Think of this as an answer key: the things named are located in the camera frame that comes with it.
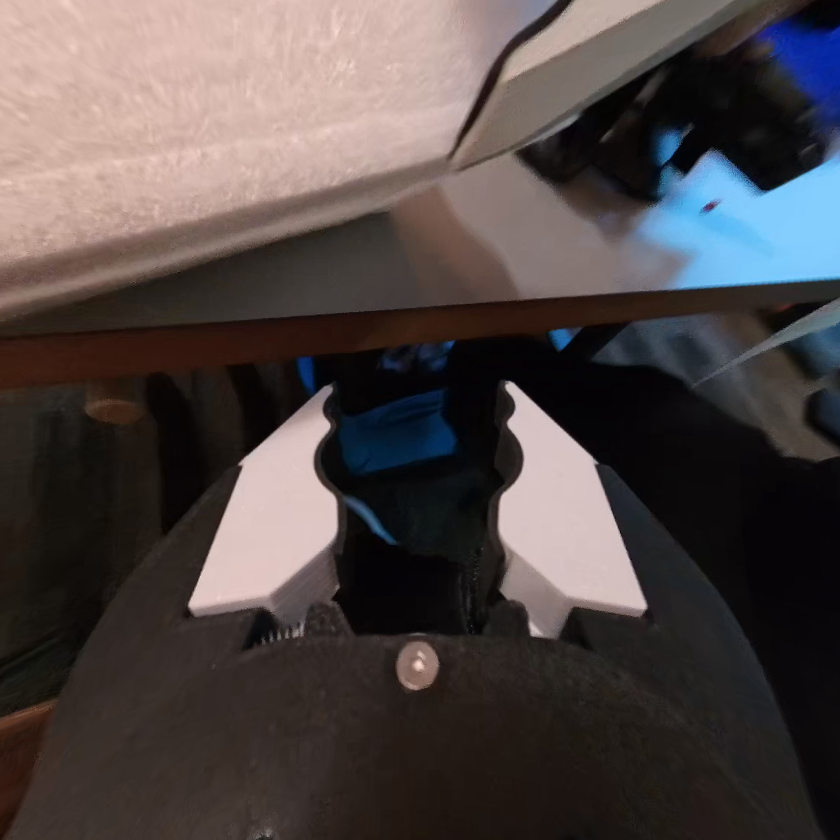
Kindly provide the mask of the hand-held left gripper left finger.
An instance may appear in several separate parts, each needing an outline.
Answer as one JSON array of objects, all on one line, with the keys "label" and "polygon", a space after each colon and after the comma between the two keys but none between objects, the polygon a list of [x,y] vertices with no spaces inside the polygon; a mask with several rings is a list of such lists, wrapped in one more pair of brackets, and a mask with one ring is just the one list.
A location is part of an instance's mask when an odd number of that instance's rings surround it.
[{"label": "hand-held left gripper left finger", "polygon": [[193,616],[258,609],[302,622],[338,590],[340,502],[320,461],[332,394],[323,387],[240,462],[188,603]]}]

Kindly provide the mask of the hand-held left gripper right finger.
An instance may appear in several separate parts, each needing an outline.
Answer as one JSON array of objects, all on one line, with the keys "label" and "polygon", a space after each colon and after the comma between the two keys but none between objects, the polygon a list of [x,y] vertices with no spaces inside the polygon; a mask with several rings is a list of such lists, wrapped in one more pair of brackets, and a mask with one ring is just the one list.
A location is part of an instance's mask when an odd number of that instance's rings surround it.
[{"label": "hand-held left gripper right finger", "polygon": [[559,637],[576,608],[632,618],[648,604],[596,460],[511,381],[500,383],[493,536],[499,593],[535,637]]}]

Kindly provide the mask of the person's black trousers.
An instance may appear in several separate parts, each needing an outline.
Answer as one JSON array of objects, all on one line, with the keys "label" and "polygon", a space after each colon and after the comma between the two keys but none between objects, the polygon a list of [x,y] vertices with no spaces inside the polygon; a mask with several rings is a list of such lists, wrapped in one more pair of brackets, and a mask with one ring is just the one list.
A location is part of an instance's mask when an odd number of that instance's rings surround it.
[{"label": "person's black trousers", "polygon": [[545,339],[458,341],[448,358],[474,393],[522,389],[697,563],[759,657],[818,820],[838,838],[838,457],[783,455],[667,373],[577,360]]}]

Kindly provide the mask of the blue cloth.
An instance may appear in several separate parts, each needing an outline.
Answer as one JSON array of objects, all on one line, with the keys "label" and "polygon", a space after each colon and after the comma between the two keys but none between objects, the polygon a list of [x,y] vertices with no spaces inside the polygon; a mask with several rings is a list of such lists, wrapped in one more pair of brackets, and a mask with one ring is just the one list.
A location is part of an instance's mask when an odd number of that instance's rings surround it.
[{"label": "blue cloth", "polygon": [[407,546],[387,523],[385,504],[366,500],[362,486],[390,474],[456,455],[445,417],[447,368],[456,342],[402,344],[394,349],[303,356],[297,373],[307,394],[332,385],[338,401],[341,464],[349,478],[343,498],[377,538]]}]

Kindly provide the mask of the round wooden knob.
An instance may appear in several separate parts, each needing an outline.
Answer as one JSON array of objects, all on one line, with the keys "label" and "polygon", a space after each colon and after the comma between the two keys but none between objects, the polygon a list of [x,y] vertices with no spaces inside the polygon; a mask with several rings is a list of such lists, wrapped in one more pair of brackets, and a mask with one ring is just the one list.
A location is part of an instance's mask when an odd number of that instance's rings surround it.
[{"label": "round wooden knob", "polygon": [[129,426],[145,415],[140,401],[113,396],[93,396],[85,402],[85,414],[93,421],[111,426]]}]

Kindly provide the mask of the thin white strip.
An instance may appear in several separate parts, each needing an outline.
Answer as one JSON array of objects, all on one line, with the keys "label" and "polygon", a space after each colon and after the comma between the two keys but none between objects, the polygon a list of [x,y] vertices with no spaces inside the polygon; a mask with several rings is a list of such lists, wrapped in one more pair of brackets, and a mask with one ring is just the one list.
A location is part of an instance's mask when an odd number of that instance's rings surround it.
[{"label": "thin white strip", "polygon": [[716,370],[700,378],[694,384],[694,387],[703,385],[724,373],[728,373],[740,365],[761,356],[762,354],[779,349],[786,344],[801,340],[815,333],[832,329],[836,327],[838,323],[839,299],[837,298],[798,318],[797,320],[794,320],[793,323],[787,325],[781,330],[772,333],[769,338],[755,344],[749,350],[744,351],[724,365],[718,367]]}]

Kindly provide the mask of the dark blurred object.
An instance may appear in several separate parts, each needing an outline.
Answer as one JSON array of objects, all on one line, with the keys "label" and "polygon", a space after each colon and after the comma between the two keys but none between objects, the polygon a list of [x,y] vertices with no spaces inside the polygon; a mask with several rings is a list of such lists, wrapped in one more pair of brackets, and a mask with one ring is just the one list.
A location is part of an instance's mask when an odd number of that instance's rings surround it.
[{"label": "dark blurred object", "polygon": [[593,169],[654,203],[667,169],[687,175],[709,152],[766,193],[822,165],[828,148],[813,99],[776,59],[739,47],[718,57],[684,50],[517,156],[553,184]]}]

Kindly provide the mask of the flat white foam slab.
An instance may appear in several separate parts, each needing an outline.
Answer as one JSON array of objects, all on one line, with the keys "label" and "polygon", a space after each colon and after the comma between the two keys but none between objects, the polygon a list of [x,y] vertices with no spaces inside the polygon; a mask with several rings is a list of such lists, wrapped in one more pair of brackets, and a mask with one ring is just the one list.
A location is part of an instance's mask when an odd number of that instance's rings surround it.
[{"label": "flat white foam slab", "polygon": [[555,2],[501,51],[450,156],[464,170],[515,151],[700,43],[720,52],[807,2]]}]

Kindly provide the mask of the blue plastic bin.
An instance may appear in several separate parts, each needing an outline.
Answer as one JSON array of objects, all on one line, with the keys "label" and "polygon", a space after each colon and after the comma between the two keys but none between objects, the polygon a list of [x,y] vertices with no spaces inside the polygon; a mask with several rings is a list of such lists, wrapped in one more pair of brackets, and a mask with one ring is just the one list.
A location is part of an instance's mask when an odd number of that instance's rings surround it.
[{"label": "blue plastic bin", "polygon": [[759,33],[759,41],[814,101],[819,120],[839,126],[839,25],[787,18]]}]

